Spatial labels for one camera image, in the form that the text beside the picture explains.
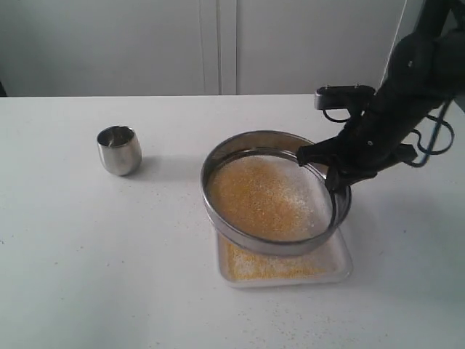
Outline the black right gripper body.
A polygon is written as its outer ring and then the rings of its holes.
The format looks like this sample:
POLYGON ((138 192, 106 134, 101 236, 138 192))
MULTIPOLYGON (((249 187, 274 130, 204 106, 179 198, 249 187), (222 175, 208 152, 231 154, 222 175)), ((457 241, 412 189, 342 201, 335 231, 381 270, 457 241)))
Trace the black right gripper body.
POLYGON ((338 134, 336 173, 340 178, 372 178, 377 172, 412 161, 416 151, 402 141, 416 126, 416 114, 399 108, 386 113, 350 111, 338 134))

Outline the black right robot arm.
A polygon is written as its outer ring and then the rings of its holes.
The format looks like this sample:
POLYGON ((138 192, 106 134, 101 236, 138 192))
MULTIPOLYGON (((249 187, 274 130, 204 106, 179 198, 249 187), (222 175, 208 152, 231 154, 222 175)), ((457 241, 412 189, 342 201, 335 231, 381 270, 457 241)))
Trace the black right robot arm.
POLYGON ((371 179, 397 164, 420 168, 442 154, 434 144, 445 113, 464 93, 464 2, 425 1, 415 30, 400 40, 378 89, 321 87, 315 107, 345 109, 337 136, 296 152, 299 166, 328 167, 330 191, 371 179))

